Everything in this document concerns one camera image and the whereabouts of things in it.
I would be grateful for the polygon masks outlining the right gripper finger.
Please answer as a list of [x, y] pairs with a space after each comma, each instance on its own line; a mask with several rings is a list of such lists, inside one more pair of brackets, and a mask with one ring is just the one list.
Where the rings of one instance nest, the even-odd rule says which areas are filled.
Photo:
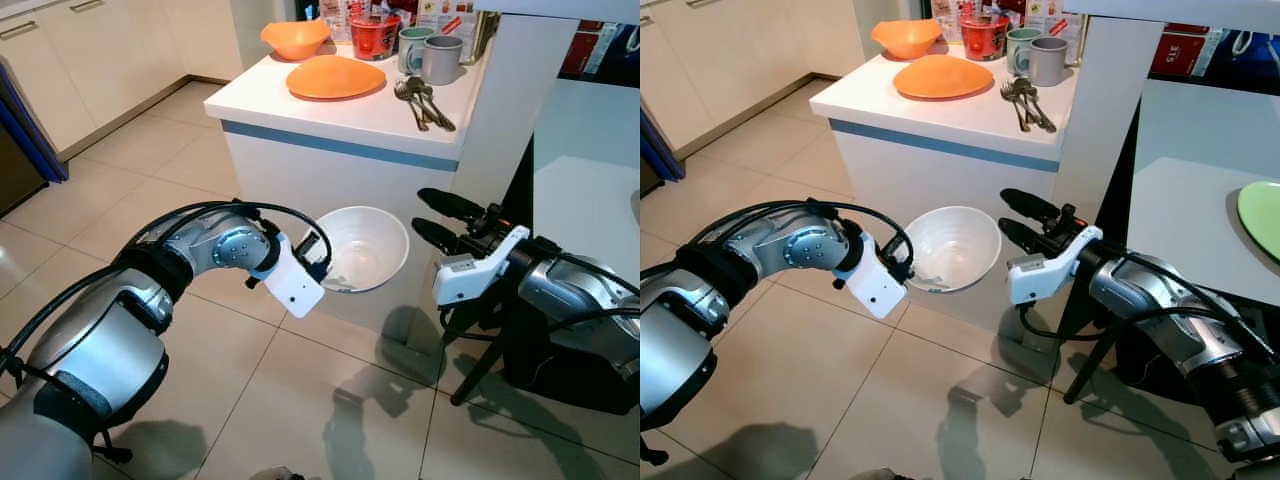
[[1027, 253], [1041, 253], [1044, 256], [1053, 255], [1052, 246], [1047, 243], [1047, 239], [1028, 225], [1009, 218], [1000, 218], [997, 224], [1005, 237]]
[[435, 221], [424, 218], [413, 218], [412, 228], [429, 244], [434, 246], [445, 256], [468, 252], [468, 247], [453, 230]]
[[462, 196], [444, 189], [421, 188], [417, 196], [434, 211], [445, 218], [474, 223], [486, 214], [486, 209]]
[[1057, 221], [1061, 216], [1061, 210], [1059, 207], [1053, 206], [1047, 200], [1023, 189], [1001, 189], [1000, 198], [1012, 211], [1039, 223]]

